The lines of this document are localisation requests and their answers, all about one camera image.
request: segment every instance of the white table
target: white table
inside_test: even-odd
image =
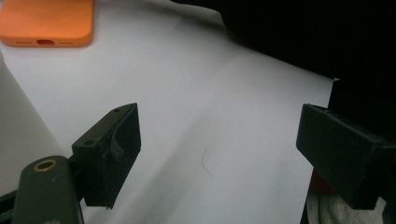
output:
[[[114,209],[83,207],[86,223],[300,222],[300,112],[326,106],[332,80],[238,45],[217,12],[102,0],[88,47],[0,49],[65,156],[138,103],[141,152]]]

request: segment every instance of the charging port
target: charging port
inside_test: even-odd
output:
[[[52,46],[55,43],[52,40],[37,40],[37,44],[42,46]]]

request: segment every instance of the orange phone case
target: orange phone case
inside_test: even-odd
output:
[[[13,47],[81,47],[93,37],[94,0],[5,0],[0,39]]]

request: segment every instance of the round joint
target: round joint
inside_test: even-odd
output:
[[[35,165],[35,172],[46,172],[56,165],[56,160],[41,161]]]

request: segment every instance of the orange smartphone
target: orange smartphone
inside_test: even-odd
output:
[[[82,47],[93,39],[94,0],[5,0],[0,39],[13,47]]]

